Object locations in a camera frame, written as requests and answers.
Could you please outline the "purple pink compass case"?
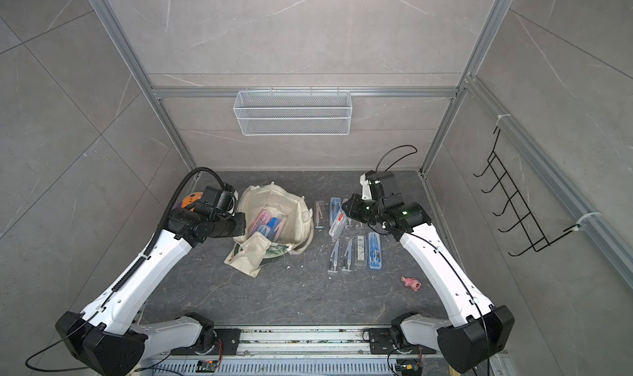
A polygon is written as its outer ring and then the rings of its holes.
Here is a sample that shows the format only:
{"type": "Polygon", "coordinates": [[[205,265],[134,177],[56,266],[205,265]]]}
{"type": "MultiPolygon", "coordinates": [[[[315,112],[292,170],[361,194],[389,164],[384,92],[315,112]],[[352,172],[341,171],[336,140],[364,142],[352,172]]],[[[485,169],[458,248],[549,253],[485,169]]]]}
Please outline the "purple pink compass case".
{"type": "Polygon", "coordinates": [[[334,222],[332,223],[329,230],[329,235],[334,241],[338,240],[341,237],[341,234],[346,227],[346,221],[346,213],[343,210],[339,210],[336,219],[334,219],[334,222]]]}

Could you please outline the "clear case barcode label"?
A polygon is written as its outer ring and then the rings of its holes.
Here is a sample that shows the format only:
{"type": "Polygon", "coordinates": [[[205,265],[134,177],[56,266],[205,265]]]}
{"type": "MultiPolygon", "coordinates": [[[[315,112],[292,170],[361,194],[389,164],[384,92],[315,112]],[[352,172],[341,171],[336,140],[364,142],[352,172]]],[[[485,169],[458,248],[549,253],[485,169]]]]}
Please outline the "clear case barcode label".
{"type": "Polygon", "coordinates": [[[367,266],[366,239],[363,235],[360,234],[356,236],[355,265],[358,269],[363,269],[367,266]]]}

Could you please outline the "blue box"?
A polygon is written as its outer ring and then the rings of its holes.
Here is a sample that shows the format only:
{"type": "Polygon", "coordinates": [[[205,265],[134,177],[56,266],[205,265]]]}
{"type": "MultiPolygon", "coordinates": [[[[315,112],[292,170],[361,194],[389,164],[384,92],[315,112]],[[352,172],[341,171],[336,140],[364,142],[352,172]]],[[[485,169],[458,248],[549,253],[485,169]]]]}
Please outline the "blue box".
{"type": "Polygon", "coordinates": [[[381,236],[372,232],[368,234],[368,266],[370,270],[379,271],[382,269],[382,243],[381,236]]]}

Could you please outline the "clear case pink compass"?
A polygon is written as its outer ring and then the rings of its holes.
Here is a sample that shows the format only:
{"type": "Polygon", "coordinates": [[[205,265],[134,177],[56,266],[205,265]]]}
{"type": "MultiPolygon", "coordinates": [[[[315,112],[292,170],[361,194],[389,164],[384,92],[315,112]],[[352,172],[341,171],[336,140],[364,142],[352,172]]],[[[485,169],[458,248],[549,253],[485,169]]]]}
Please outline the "clear case pink compass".
{"type": "Polygon", "coordinates": [[[316,229],[323,229],[326,225],[326,203],[325,201],[315,201],[314,203],[314,225],[316,229]]]}

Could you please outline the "floral canvas tote bag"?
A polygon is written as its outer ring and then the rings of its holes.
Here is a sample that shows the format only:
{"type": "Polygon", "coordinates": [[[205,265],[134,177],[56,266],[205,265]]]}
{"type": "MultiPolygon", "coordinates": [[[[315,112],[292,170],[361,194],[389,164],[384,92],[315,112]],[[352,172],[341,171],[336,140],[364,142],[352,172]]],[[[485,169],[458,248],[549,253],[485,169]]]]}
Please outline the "floral canvas tote bag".
{"type": "Polygon", "coordinates": [[[275,183],[247,188],[237,210],[246,216],[247,229],[234,239],[224,263],[252,278],[278,257],[304,253],[313,240],[313,210],[275,183]]]}

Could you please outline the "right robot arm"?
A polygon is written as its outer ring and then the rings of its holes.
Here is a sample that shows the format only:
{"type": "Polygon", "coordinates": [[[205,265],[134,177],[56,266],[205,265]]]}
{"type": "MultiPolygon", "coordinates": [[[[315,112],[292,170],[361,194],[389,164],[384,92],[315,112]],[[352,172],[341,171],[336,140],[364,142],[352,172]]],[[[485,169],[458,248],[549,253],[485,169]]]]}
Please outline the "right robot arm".
{"type": "Polygon", "coordinates": [[[505,348],[515,318],[505,305],[496,306],[468,278],[443,245],[423,207],[401,201],[387,207],[384,200],[365,200],[354,194],[342,204],[347,217],[378,225],[416,260],[437,292],[448,318],[420,314],[394,324],[407,346],[440,352],[460,373],[475,368],[505,348]]]}

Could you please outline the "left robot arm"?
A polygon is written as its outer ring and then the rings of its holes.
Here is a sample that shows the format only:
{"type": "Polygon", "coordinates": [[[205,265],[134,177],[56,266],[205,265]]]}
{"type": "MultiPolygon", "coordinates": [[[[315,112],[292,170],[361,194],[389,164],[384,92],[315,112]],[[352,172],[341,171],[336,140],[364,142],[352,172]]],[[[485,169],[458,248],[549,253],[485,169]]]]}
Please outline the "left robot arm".
{"type": "Polygon", "coordinates": [[[137,313],[164,277],[207,239],[238,237],[246,216],[237,211],[234,187],[214,170],[199,167],[180,182],[147,246],[118,279],[81,312],[67,311],[55,325],[81,369],[127,375],[146,359],[188,349],[206,355],[219,348],[211,320],[188,313],[171,321],[136,326],[137,313]]]}

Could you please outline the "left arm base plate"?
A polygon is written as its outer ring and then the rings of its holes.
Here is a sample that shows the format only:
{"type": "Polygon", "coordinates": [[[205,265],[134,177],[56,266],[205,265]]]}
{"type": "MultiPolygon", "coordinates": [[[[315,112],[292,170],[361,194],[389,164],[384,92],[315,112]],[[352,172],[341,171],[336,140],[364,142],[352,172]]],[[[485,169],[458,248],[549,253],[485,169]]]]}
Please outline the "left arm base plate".
{"type": "Polygon", "coordinates": [[[235,356],[242,330],[239,328],[214,328],[203,331],[194,346],[176,348],[171,354],[177,356],[235,356]]]}

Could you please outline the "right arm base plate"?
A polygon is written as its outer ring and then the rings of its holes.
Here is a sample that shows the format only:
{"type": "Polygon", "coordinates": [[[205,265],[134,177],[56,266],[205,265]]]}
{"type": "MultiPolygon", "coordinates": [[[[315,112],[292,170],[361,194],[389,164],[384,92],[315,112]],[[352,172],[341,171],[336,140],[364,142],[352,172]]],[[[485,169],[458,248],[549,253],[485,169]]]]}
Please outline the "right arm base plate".
{"type": "Polygon", "coordinates": [[[400,351],[405,354],[413,352],[422,355],[437,353],[432,348],[409,343],[394,328],[365,328],[362,335],[364,341],[369,344],[372,355],[387,355],[392,351],[400,351]]]}

